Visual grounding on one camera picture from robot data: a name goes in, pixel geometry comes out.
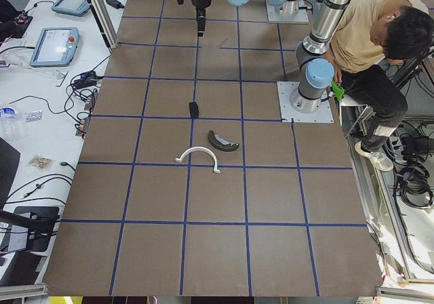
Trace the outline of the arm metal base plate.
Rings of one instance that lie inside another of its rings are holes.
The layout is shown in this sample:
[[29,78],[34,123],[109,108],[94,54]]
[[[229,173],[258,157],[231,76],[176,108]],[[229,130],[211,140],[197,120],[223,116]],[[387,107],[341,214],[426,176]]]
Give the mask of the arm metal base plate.
[[267,18],[272,23],[308,24],[308,7],[303,0],[266,0]]
[[316,100],[303,98],[297,81],[278,81],[277,94],[283,123],[334,123],[327,90]]

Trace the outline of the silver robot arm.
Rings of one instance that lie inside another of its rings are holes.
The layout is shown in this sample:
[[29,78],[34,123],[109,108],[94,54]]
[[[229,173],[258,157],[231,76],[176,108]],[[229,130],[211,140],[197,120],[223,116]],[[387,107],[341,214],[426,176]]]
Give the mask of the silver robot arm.
[[[227,0],[239,7],[249,0]],[[300,69],[298,89],[290,96],[290,104],[300,113],[312,113],[321,103],[321,96],[332,83],[333,68],[323,55],[329,48],[336,27],[350,0],[323,0],[311,32],[296,49]]]

